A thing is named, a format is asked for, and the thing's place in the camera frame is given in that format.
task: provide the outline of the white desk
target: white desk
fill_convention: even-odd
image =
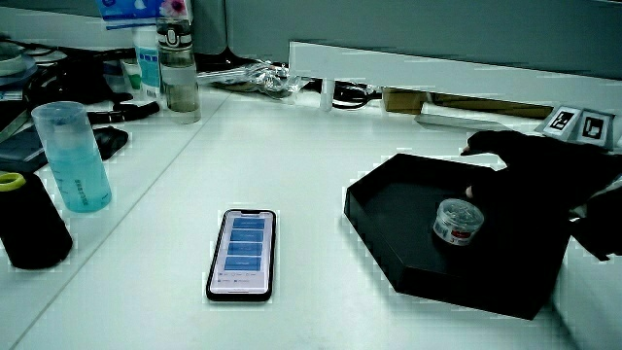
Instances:
[[[51,194],[61,218],[69,228],[74,247],[68,258],[46,270],[26,271],[12,267],[0,242],[0,349],[7,349],[41,316],[49,302],[83,267],[115,227],[150,188],[159,175],[186,147],[200,127],[228,97],[227,92],[202,94],[204,118],[192,125],[177,125],[159,112],[137,122],[115,124],[130,139],[114,157],[104,161],[113,191],[112,202],[92,214],[66,209],[49,166],[39,175]]]
[[[158,140],[176,127],[159,125],[165,133]],[[529,322],[397,294],[344,218],[345,189],[374,164],[403,149],[455,156],[467,137],[374,107],[324,113],[232,94],[170,166],[152,174],[154,184],[112,233],[100,235],[103,243],[56,289],[17,348],[573,349],[546,308]],[[163,145],[155,143],[141,159],[157,158]],[[230,207],[277,211],[267,303],[204,296],[220,219]],[[80,218],[72,229],[103,222]]]

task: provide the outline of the black cylinder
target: black cylinder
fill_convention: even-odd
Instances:
[[[0,208],[2,217],[13,221],[0,228],[0,238],[13,266],[46,268],[67,258],[73,240],[39,177],[1,175]]]

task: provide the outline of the smartphone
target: smartphone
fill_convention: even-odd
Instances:
[[[266,301],[272,295],[276,214],[225,212],[205,293],[215,301]]]

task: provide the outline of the cardboard box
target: cardboard box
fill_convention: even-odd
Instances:
[[[382,98],[387,112],[420,115],[424,102],[428,101],[427,92],[383,87]],[[553,107],[527,103],[505,102],[485,98],[465,97],[446,93],[431,93],[433,104],[441,107],[457,108],[469,111],[488,112],[506,116],[544,120],[553,112]]]
[[[406,90],[393,87],[382,88],[382,99],[387,112],[419,115],[427,101],[424,91]]]
[[[445,93],[433,93],[432,102],[437,106],[469,111],[488,112],[506,116],[544,120],[553,112],[553,107],[527,103],[498,101],[486,98],[464,97]]]

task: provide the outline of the jar lid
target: jar lid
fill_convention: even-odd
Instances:
[[[442,221],[460,231],[477,231],[484,224],[484,214],[479,208],[461,199],[443,200],[437,214]]]

